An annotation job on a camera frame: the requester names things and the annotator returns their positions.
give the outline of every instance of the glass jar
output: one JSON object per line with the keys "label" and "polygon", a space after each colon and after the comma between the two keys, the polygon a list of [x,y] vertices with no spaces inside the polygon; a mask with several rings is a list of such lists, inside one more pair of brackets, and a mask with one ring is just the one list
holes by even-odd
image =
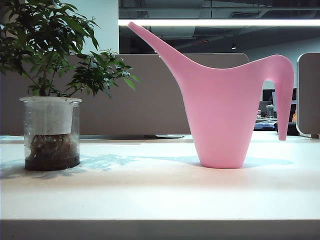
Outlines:
{"label": "glass jar", "polygon": [[27,96],[24,102],[25,168],[52,171],[80,163],[79,98]]}
{"label": "glass jar", "polygon": [[275,118],[274,106],[271,104],[271,105],[267,105],[267,106],[265,106],[265,107],[266,107],[267,117],[268,117],[269,119]]}

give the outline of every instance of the ceiling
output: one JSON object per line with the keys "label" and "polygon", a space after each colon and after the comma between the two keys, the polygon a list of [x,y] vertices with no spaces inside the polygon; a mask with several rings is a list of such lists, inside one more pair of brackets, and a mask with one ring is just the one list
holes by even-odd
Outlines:
{"label": "ceiling", "polygon": [[[320,0],[119,0],[119,19],[320,19]],[[148,26],[180,52],[232,52],[320,37],[320,27]],[[126,26],[120,53],[153,53]]]}

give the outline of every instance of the white inner pot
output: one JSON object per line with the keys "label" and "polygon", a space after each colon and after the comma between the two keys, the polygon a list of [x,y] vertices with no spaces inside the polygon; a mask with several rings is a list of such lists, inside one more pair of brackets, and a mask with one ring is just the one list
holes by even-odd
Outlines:
{"label": "white inner pot", "polygon": [[73,109],[82,100],[55,96],[27,96],[24,102],[25,122],[37,135],[60,135],[71,133]]}

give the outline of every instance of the plant stem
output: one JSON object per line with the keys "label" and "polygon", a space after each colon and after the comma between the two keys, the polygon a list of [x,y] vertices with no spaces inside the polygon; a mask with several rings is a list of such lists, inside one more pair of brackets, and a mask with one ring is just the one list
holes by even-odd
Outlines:
{"label": "plant stem", "polygon": [[51,92],[51,87],[52,87],[52,83],[54,82],[55,79],[55,74],[57,72],[57,67],[58,67],[58,62],[60,61],[60,56],[58,57],[58,60],[56,61],[55,67],[54,67],[54,71],[53,71],[53,75],[52,75],[52,79],[50,82],[50,86],[49,86],[49,92],[48,92],[48,96],[50,96],[50,92]]}
{"label": "plant stem", "polygon": [[85,89],[86,87],[88,87],[88,85],[85,85],[84,87],[79,87],[76,90],[74,90],[72,93],[70,93],[68,95],[68,98],[70,98],[73,94],[75,94],[76,92],[78,92],[79,90]]}
{"label": "plant stem", "polygon": [[39,88],[41,88],[41,86],[25,71],[24,72],[24,74],[29,78],[29,79],[31,79],[31,81],[35,84],[35,85],[37,85]]}
{"label": "plant stem", "polygon": [[39,90],[39,95],[40,96],[47,96],[46,94],[46,78],[47,78],[47,71],[48,71],[48,67],[49,67],[49,64],[51,64],[51,59],[54,55],[54,52],[55,52],[55,48],[53,47],[52,50],[51,50],[51,54],[50,54],[50,57],[45,65],[45,68],[44,68],[44,71],[43,71],[43,78],[42,78],[42,85],[41,85],[41,88]]}

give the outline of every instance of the white desk surface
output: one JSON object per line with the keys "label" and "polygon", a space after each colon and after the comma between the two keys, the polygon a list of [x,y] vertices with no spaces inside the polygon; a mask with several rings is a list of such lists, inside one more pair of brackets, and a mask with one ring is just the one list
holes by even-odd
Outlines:
{"label": "white desk surface", "polygon": [[255,131],[239,169],[202,167],[190,135],[81,140],[80,165],[49,172],[24,169],[20,140],[0,150],[7,223],[297,220],[320,236],[320,139]]}

